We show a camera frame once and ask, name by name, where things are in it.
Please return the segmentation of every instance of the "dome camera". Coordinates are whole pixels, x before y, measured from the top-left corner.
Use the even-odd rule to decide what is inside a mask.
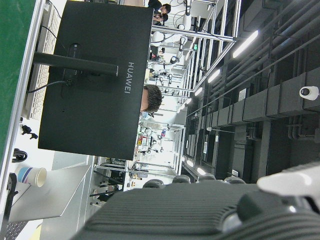
[[[317,86],[304,86],[299,91],[300,97],[314,101],[319,96],[319,88]]]
[[[181,29],[181,30],[185,30],[186,29],[185,25],[183,25],[183,24],[179,24],[177,28]]]
[[[172,64],[175,64],[175,63],[177,63],[178,61],[179,61],[179,58],[176,57],[176,56],[173,56],[173,57],[171,57],[171,59],[170,59],[170,63],[172,63]]]

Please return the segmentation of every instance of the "black monitor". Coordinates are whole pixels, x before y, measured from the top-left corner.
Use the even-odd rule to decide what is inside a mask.
[[[66,2],[54,55],[116,65],[118,74],[50,67],[48,83],[69,86],[46,89],[39,148],[133,159],[152,17],[146,7]]]

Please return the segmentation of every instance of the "green surface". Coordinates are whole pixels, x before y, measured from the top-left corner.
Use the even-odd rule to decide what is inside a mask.
[[[0,161],[36,0],[0,1]]]

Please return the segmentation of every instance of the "blue paper cup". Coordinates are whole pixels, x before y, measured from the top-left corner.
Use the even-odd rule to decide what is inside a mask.
[[[47,170],[43,167],[19,167],[15,171],[18,182],[42,187],[47,178]]]

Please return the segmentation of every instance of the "monitor stand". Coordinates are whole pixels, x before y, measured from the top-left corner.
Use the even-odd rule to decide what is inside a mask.
[[[84,60],[80,58],[34,52],[34,64],[48,65],[51,67],[89,71],[97,74],[118,76],[119,67],[117,65],[104,62]]]

